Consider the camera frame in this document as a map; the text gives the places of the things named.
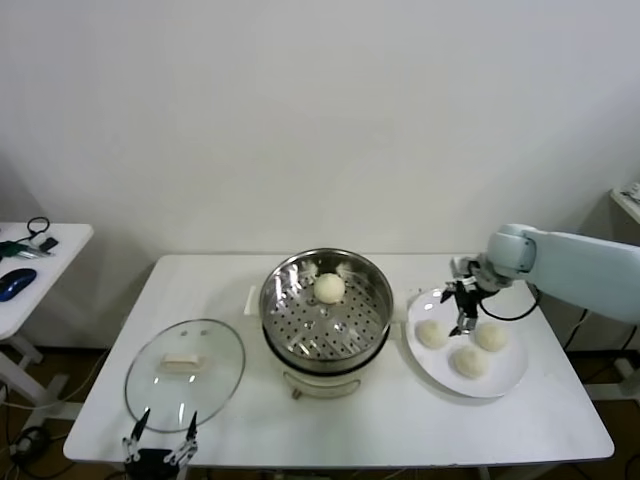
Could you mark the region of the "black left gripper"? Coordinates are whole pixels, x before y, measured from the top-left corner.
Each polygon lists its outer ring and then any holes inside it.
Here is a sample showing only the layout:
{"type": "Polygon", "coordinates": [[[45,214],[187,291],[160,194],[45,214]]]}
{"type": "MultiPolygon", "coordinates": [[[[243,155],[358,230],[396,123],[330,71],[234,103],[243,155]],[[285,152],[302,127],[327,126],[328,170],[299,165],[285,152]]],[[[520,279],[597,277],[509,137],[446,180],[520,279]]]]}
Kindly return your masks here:
{"type": "Polygon", "coordinates": [[[174,480],[178,477],[178,464],[187,464],[198,450],[197,412],[193,413],[185,440],[173,450],[141,449],[138,443],[147,425],[150,408],[136,421],[131,434],[122,439],[124,463],[127,464],[127,478],[132,480],[174,480]]]}

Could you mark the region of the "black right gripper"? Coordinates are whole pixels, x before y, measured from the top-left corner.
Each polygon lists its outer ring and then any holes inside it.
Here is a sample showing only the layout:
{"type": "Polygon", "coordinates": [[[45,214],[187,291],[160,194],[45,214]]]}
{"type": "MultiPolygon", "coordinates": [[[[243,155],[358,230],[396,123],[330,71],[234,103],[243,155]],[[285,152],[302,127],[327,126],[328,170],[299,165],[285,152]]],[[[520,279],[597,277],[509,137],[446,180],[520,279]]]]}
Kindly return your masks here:
{"type": "Polygon", "coordinates": [[[456,324],[449,335],[469,335],[476,328],[480,304],[492,295],[493,292],[482,288],[474,277],[447,282],[441,293],[440,302],[445,303],[454,297],[460,310],[456,324]]]}

